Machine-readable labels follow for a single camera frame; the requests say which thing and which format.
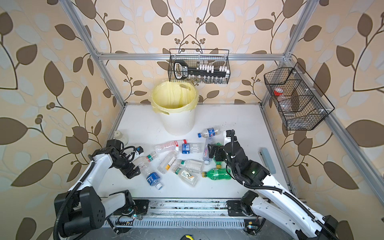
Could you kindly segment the clear bottle blue label white cap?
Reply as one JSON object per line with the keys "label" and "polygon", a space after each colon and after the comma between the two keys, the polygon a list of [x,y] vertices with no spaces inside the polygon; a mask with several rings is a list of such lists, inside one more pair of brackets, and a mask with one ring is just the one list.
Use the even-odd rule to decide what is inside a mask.
{"label": "clear bottle blue label white cap", "polygon": [[139,169],[151,187],[155,187],[157,190],[161,190],[163,188],[160,176],[150,165],[141,164]]}

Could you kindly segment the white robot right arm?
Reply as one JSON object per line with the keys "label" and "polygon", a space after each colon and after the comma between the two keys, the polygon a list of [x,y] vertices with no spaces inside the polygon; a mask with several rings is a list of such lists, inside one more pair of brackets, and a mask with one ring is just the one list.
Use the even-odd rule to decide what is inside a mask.
{"label": "white robot right arm", "polygon": [[312,210],[284,188],[258,162],[250,160],[238,142],[208,145],[210,158],[225,162],[233,179],[247,188],[241,198],[242,212],[260,216],[295,240],[336,240],[338,221]]}

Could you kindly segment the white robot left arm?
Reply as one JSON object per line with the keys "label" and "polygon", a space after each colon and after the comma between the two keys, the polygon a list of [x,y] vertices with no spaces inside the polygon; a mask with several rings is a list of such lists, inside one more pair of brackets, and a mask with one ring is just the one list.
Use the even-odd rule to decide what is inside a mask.
{"label": "white robot left arm", "polygon": [[115,147],[96,150],[89,158],[90,165],[81,178],[68,192],[57,195],[54,200],[55,240],[71,236],[80,239],[90,231],[101,228],[116,211],[128,216],[137,213],[137,206],[128,190],[112,193],[103,199],[97,190],[109,169],[118,169],[132,179],[141,173],[140,168]]}

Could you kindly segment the clear bottle green red label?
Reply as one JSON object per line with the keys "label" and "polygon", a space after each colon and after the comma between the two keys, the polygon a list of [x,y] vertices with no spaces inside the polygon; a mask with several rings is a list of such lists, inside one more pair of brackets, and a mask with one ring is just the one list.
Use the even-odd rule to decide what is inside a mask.
{"label": "clear bottle green red label", "polygon": [[139,168],[143,168],[158,157],[156,152],[152,152],[149,155],[138,157],[133,161],[133,164]]}

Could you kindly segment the green bottle yellow cap front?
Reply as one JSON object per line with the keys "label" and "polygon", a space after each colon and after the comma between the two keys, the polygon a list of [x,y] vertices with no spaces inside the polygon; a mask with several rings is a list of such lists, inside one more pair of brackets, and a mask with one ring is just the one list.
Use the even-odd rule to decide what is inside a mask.
{"label": "green bottle yellow cap front", "polygon": [[232,177],[229,174],[230,171],[226,169],[211,169],[207,172],[202,172],[203,178],[209,178],[213,181],[230,180]]}

